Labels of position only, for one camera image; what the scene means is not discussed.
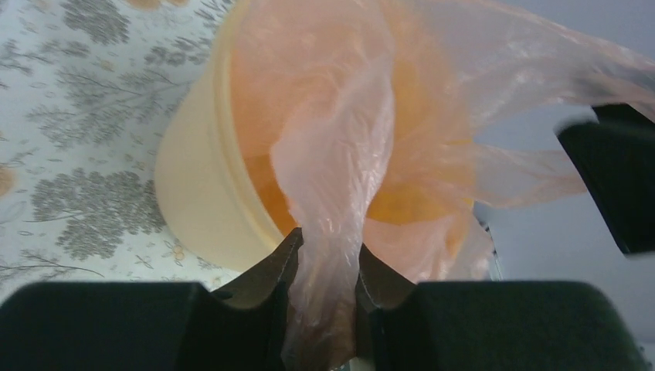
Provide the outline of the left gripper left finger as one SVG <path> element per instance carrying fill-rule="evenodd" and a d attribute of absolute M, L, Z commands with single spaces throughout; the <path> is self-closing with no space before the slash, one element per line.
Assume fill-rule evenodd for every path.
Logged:
<path fill-rule="evenodd" d="M 282 370 L 296 228 L 210 291 L 198 282 L 43 282 L 1 306 L 3 370 Z"/>

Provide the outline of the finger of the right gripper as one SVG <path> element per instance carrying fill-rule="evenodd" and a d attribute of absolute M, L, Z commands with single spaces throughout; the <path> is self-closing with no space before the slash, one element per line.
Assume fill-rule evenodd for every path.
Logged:
<path fill-rule="evenodd" d="M 595 106 L 556 137 L 625 255 L 654 251 L 654 122 L 628 104 Z"/>

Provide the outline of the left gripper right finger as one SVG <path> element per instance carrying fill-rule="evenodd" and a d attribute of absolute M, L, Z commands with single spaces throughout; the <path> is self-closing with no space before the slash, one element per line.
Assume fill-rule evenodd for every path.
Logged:
<path fill-rule="evenodd" d="M 360 370 L 648 370 L 611 301 L 576 281 L 412 283 L 359 254 Z"/>

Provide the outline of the yellow plastic trash bin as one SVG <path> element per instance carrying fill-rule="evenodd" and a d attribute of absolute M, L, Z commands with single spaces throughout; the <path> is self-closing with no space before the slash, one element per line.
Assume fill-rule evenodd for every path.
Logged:
<path fill-rule="evenodd" d="M 154 169 L 156 199 L 172 233 L 202 259 L 239 272 L 271 256 L 295 225 L 277 184 L 256 189 L 233 124 L 231 52 L 248 7 L 237 1 L 218 28 Z M 384 184 L 369 207 L 364 241 L 408 279 L 441 278 L 463 256 L 472 206 L 469 199 L 431 199 L 410 184 Z"/>

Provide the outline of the pink plastic trash bag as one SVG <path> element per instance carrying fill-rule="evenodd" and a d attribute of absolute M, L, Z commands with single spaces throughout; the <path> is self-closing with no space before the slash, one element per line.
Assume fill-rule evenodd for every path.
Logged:
<path fill-rule="evenodd" d="M 560 150 L 474 142 L 542 104 L 625 101 L 654 116 L 654 61 L 495 1 L 250 1 L 231 49 L 239 146 L 273 220 L 302 229 L 282 357 L 293 370 L 355 352 L 367 246 L 411 282 L 484 279 L 474 203 L 584 191 Z"/>

